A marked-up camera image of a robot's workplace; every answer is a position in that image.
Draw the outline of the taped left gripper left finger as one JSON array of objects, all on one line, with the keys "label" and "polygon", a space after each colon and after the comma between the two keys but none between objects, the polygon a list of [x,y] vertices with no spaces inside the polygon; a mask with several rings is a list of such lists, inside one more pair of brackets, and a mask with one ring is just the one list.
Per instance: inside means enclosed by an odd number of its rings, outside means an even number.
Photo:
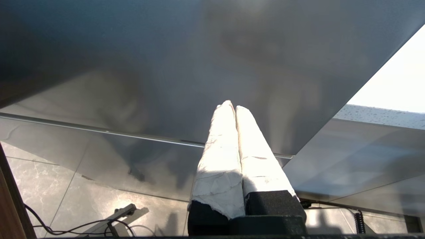
[{"label": "taped left gripper left finger", "polygon": [[211,118],[188,205],[187,232],[228,235],[230,221],[245,215],[236,115],[226,100]]}]

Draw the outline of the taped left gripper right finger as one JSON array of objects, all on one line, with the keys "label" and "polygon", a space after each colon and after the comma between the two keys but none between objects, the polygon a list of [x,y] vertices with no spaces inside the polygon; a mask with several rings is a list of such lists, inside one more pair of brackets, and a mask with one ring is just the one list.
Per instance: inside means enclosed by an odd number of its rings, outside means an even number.
[{"label": "taped left gripper right finger", "polygon": [[236,107],[236,126],[248,216],[299,216],[306,213],[249,109]]}]

